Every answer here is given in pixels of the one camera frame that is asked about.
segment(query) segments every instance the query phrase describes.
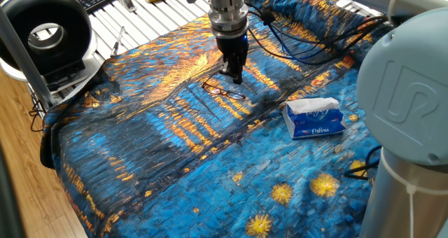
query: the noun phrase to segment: tissue box label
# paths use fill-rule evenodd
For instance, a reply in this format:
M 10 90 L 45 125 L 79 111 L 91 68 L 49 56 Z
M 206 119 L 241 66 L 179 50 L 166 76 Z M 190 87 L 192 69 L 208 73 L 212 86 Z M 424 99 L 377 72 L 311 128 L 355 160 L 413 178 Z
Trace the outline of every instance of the tissue box label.
M 292 139 L 301 139 L 305 137 L 313 137 L 318 135 L 336 134 L 346 129 L 344 124 L 344 115 L 338 108 L 338 103 L 328 105 L 327 101 L 307 101 L 307 108 L 300 112 L 300 108 L 296 104 L 286 104 L 283 108 L 283 116 L 285 118 L 288 131 Z

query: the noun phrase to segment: blue blanket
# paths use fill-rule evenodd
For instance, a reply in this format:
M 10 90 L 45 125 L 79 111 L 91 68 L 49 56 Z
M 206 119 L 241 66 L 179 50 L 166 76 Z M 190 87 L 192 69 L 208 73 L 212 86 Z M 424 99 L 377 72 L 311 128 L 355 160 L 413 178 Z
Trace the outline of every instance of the blue blanket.
M 365 19 L 333 0 L 252 1 L 311 40 Z M 251 28 L 281 54 L 257 17 Z M 51 108 L 42 163 L 56 169 L 89 237 L 356 237 L 370 187 L 342 174 L 377 144 L 357 107 L 357 69 L 387 31 L 318 66 L 273 57 L 249 37 L 244 84 L 209 80 L 246 96 L 235 100 L 201 88 L 222 62 L 201 17 L 107 60 L 82 92 Z M 279 105 L 302 97 L 336 98 L 348 129 L 292 141 Z

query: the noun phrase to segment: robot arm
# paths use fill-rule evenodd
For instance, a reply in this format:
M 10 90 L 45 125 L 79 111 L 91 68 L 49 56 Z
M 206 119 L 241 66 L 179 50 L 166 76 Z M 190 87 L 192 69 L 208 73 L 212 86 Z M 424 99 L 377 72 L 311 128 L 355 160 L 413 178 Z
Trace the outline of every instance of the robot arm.
M 249 11 L 244 0 L 210 0 L 209 19 L 218 49 L 223 53 L 224 67 L 221 74 L 231 76 L 236 84 L 242 83 L 243 66 L 246 64 L 249 44 L 247 29 Z

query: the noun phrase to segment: cable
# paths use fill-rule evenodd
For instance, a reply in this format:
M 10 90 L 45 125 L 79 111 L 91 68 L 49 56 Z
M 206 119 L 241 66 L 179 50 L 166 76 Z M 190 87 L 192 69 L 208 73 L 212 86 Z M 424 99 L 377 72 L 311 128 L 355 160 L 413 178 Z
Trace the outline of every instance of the cable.
M 252 14 L 252 15 L 256 15 L 257 17 L 261 18 L 261 15 L 260 15 L 260 14 L 254 12 L 254 11 L 252 11 L 252 10 L 250 10 L 249 13 Z
M 336 39 L 337 39 L 338 37 L 348 35 L 349 32 L 354 31 L 355 29 L 359 28 L 361 25 L 365 25 L 365 24 L 367 24 L 368 22 L 371 22 L 371 21 L 374 21 L 374 20 L 386 20 L 386 19 L 387 19 L 386 16 L 370 17 L 370 18 L 368 18 L 368 19 L 362 21 L 358 26 L 356 26 L 356 27 L 352 27 L 351 29 L 348 29 L 348 30 L 344 31 L 341 35 L 336 36 Z M 281 30 L 281 29 L 278 28 L 278 27 L 275 27 L 274 25 L 273 25 L 273 28 L 276 29 L 276 30 L 277 30 L 278 32 L 280 32 L 281 34 L 283 34 L 284 36 L 287 36 L 287 37 L 290 38 L 290 39 L 295 39 L 295 40 L 300 41 L 300 42 L 303 42 L 303 43 L 317 43 L 317 44 L 324 43 L 324 42 L 322 42 L 322 41 L 309 41 L 309 40 L 307 40 L 307 39 L 298 38 L 298 37 L 296 37 L 296 36 L 287 34 L 286 32 L 284 32 L 283 30 Z
M 264 51 L 266 51 L 266 53 L 269 53 L 269 54 L 271 54 L 271 55 L 273 55 L 273 56 L 275 56 L 275 57 L 280 57 L 280 58 L 282 58 L 282 59 L 293 60 L 293 58 L 291 58 L 291 57 L 286 57 L 286 56 L 283 56 L 283 55 L 278 55 L 278 54 L 276 54 L 276 53 L 273 53 L 273 52 L 269 51 L 268 49 L 266 49 L 265 46 L 263 46 L 263 45 L 261 44 L 261 42 L 258 40 L 258 38 L 255 37 L 255 35 L 253 34 L 251 28 L 249 28 L 249 29 L 247 29 L 247 30 L 248 30 L 249 33 L 252 35 L 252 37 L 253 37 L 253 39 L 255 40 L 255 42 L 257 42 L 257 44 L 258 44 Z
M 33 108 L 31 109 L 31 111 L 28 111 L 29 116 L 33 117 L 30 129 L 31 129 L 32 132 L 41 132 L 41 131 L 43 131 L 43 121 L 42 121 L 42 129 L 35 130 L 35 129 L 33 129 L 33 126 L 34 126 L 34 122 L 36 122 L 36 117 L 39 116 L 39 113 L 40 112 L 44 113 L 45 111 L 43 111 L 41 109 L 38 109 L 38 105 L 41 102 L 39 100 L 36 101 L 34 99 L 34 93 L 31 94 L 31 100 L 34 101 L 34 105 L 33 105 Z
M 369 150 L 369 153 L 367 154 L 366 158 L 365 158 L 365 165 L 355 168 L 355 169 L 350 169 L 346 172 L 344 172 L 344 176 L 349 178 L 349 179 L 360 179 L 360 180 L 365 180 L 367 181 L 368 178 L 364 177 L 364 174 L 367 172 L 368 169 L 371 168 L 378 168 L 379 165 L 379 160 L 375 161 L 373 163 L 370 163 L 370 157 L 372 156 L 372 154 L 375 151 L 378 151 L 382 146 L 375 146 L 374 148 L 372 148 L 371 150 Z M 357 176 L 357 175 L 353 175 L 356 172 L 363 172 L 363 174 L 361 176 Z
M 387 19 L 389 20 L 389 22 L 395 26 L 395 24 L 392 21 L 392 14 L 393 14 L 393 9 L 395 8 L 395 3 L 397 0 L 391 0 L 389 2 L 389 7 L 387 8 Z
M 276 53 L 270 52 L 268 49 L 266 49 L 261 42 L 259 42 L 259 40 L 255 37 L 255 34 L 250 30 L 249 32 L 251 33 L 252 37 L 255 39 L 255 41 L 257 42 L 257 44 L 267 53 L 275 56 L 275 57 L 280 57 L 283 59 L 287 59 L 287 60 L 296 60 L 302 64 L 307 64 L 307 65 L 320 65 L 320 64 L 325 64 L 328 62 L 331 62 L 332 60 L 338 58 L 339 56 L 341 56 L 343 53 L 345 53 L 348 49 L 350 49 L 352 46 L 354 46 L 357 42 L 359 42 L 363 37 L 365 37 L 367 34 L 369 34 L 373 29 L 376 29 L 380 24 L 384 23 L 386 21 L 385 17 L 373 17 L 373 18 L 369 18 L 367 20 L 364 20 L 360 25 L 366 24 L 368 22 L 371 22 L 373 20 L 379 20 L 377 22 L 375 22 L 374 24 L 368 25 L 366 27 L 360 28 L 359 26 L 357 27 L 353 27 L 347 31 L 345 31 L 343 34 L 339 35 L 338 37 L 334 38 L 332 41 L 330 41 L 330 45 L 332 45 L 334 42 L 339 41 L 341 39 L 345 39 L 348 38 L 349 36 L 353 36 L 353 35 L 357 35 L 360 34 L 360 36 L 358 38 L 356 38 L 355 40 L 353 40 L 349 45 L 347 45 L 346 47 L 344 47 L 341 51 L 339 51 L 336 55 L 334 55 L 333 57 L 330 57 L 328 59 L 325 59 L 323 61 L 320 62 L 304 62 L 303 60 L 308 59 L 310 57 L 316 56 L 319 53 L 323 52 L 325 49 L 329 48 L 330 46 L 327 44 L 325 45 L 324 48 L 320 49 L 318 52 L 315 52 L 312 55 L 306 56 L 306 57 L 302 57 L 302 58 L 297 58 L 296 55 L 299 55 L 301 53 L 298 54 L 293 54 L 288 46 L 286 46 L 286 44 L 284 43 L 284 41 L 280 38 L 280 36 L 276 33 L 276 30 L 273 28 L 273 26 L 269 23 L 266 24 L 266 21 L 264 21 L 264 16 L 263 16 L 263 12 L 261 10 L 259 10 L 258 8 L 256 8 L 255 6 L 249 4 L 250 7 L 255 8 L 260 15 L 257 15 L 256 13 L 254 13 L 255 15 L 257 15 L 259 18 L 261 18 L 261 20 L 263 20 L 263 22 L 265 23 L 265 25 L 267 25 L 269 27 L 269 29 L 271 30 L 271 32 L 273 33 L 273 35 L 276 37 L 276 39 L 280 42 L 282 49 L 285 50 L 287 52 L 287 54 L 289 56 L 283 56 L 283 55 L 278 55 Z
M 247 6 L 256 9 L 256 10 L 258 11 L 258 13 L 259 13 L 261 16 L 263 16 L 263 12 L 259 9 L 259 7 L 254 6 L 252 3 L 249 3 L 249 2 L 244 2 L 244 3 L 245 3 Z
M 381 147 L 382 147 L 381 145 L 378 145 L 378 146 L 375 146 L 372 150 L 369 151 L 369 153 L 368 153 L 367 156 L 365 157 L 365 164 L 366 164 L 366 165 L 370 164 L 370 157 L 372 156 L 372 154 L 373 154 L 375 151 L 378 151 Z

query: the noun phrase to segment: blue cable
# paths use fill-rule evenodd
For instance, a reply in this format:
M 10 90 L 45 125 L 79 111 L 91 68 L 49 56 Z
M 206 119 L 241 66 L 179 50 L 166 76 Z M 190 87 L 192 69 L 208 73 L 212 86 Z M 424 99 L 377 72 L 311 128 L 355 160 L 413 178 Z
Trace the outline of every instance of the blue cable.
M 285 45 L 285 43 L 281 40 L 280 36 L 277 34 L 277 32 L 274 30 L 274 28 L 272 28 L 272 25 L 268 25 L 268 27 L 271 29 L 271 32 L 274 34 L 274 36 L 276 37 L 276 39 L 280 42 L 281 46 L 284 47 L 285 51 L 291 56 L 288 58 L 288 60 L 296 60 L 300 63 L 303 64 L 308 64 L 308 65 L 313 65 L 314 63 L 308 63 L 308 62 L 304 62 L 301 59 L 298 59 L 294 56 L 294 54 L 289 50 L 289 48 Z

